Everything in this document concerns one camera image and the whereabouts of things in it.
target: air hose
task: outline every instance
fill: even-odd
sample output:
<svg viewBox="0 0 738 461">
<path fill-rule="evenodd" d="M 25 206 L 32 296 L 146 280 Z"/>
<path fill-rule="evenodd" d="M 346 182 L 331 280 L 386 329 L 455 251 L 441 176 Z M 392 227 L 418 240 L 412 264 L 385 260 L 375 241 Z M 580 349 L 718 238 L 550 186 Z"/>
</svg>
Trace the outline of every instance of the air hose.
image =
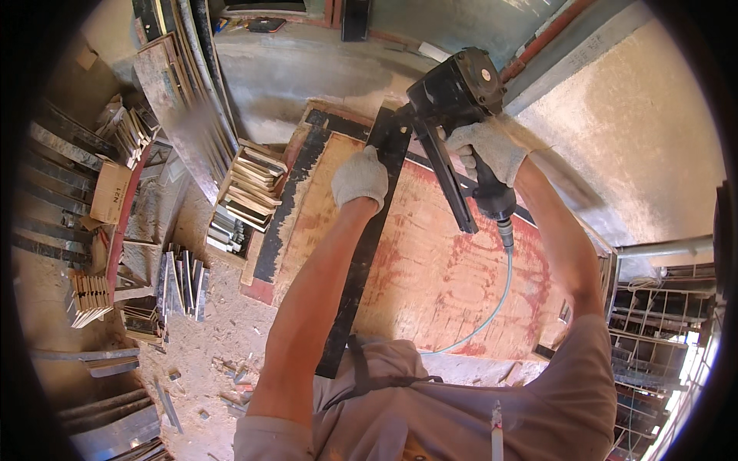
<svg viewBox="0 0 738 461">
<path fill-rule="evenodd" d="M 508 277 L 507 277 L 507 282 L 505 283 L 505 291 L 503 292 L 503 297 L 500 298 L 500 302 L 497 304 L 497 307 L 494 308 L 494 311 L 492 311 L 492 314 L 489 316 L 489 318 L 485 320 L 483 324 L 475 328 L 475 330 L 472 331 L 466 338 L 461 339 L 460 341 L 457 341 L 448 347 L 444 347 L 441 350 L 436 350 L 434 352 L 421 352 L 420 355 L 433 356 L 435 354 L 441 354 L 444 352 L 448 352 L 451 349 L 454 349 L 457 346 L 470 340 L 472 336 L 482 331 L 482 329 L 484 329 L 484 327 L 489 325 L 489 323 L 496 317 L 497 313 L 500 312 L 500 308 L 503 306 L 503 303 L 505 302 L 505 298 L 507 298 L 508 292 L 510 291 L 510 282 L 512 281 L 512 247 L 510 247 L 509 250 L 505 248 L 505 250 L 506 250 L 506 253 L 508 254 Z"/>
</svg>

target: cardboard box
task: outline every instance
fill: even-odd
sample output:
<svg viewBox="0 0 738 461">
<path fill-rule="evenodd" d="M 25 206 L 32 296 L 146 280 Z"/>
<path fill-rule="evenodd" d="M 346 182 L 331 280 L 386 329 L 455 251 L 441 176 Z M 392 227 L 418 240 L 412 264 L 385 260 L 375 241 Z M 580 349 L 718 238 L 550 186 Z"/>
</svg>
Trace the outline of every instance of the cardboard box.
<svg viewBox="0 0 738 461">
<path fill-rule="evenodd" d="M 103 223 L 118 224 L 131 174 L 133 171 L 121 164 L 103 163 L 92 198 L 90 218 Z"/>
</svg>

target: concrete beam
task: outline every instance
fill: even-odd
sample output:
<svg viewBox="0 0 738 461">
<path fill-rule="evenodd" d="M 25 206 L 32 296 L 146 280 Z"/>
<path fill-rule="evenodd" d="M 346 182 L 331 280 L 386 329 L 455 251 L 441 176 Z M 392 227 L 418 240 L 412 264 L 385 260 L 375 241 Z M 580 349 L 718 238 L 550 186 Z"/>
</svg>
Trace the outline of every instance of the concrete beam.
<svg viewBox="0 0 738 461">
<path fill-rule="evenodd" d="M 569 24 L 506 85 L 505 112 L 518 115 L 653 18 L 642 1 L 599 0 Z"/>
</svg>

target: nail gun handle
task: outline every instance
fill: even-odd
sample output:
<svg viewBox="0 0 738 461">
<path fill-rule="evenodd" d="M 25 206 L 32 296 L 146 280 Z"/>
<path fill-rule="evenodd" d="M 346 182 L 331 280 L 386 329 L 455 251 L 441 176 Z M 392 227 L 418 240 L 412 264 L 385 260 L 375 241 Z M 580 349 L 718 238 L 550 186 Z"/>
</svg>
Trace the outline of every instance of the nail gun handle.
<svg viewBox="0 0 738 461">
<path fill-rule="evenodd" d="M 472 148 L 472 156 L 477 162 L 477 183 L 479 184 L 472 192 L 472 197 L 476 200 L 480 213 L 496 221 L 510 218 L 517 206 L 515 191 L 497 179 L 492 169 L 474 148 Z"/>
</svg>

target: black strap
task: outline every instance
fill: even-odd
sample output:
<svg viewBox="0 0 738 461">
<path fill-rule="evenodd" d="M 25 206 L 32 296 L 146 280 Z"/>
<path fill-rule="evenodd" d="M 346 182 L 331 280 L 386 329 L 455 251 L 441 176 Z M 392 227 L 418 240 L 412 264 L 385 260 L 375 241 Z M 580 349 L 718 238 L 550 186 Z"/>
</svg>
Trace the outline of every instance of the black strap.
<svg viewBox="0 0 738 461">
<path fill-rule="evenodd" d="M 356 340 L 356 335 L 348 337 L 348 350 L 351 353 L 351 358 L 354 360 L 354 380 L 356 386 L 343 395 L 337 395 L 331 399 L 323 407 L 323 410 L 327 410 L 349 398 L 360 397 L 371 391 L 384 389 L 385 387 L 408 387 L 412 383 L 419 381 L 444 382 L 440 376 L 427 376 L 426 378 L 416 378 L 415 376 L 382 376 L 380 378 L 371 378 L 369 376 L 369 365 L 364 356 L 364 350 Z"/>
</svg>

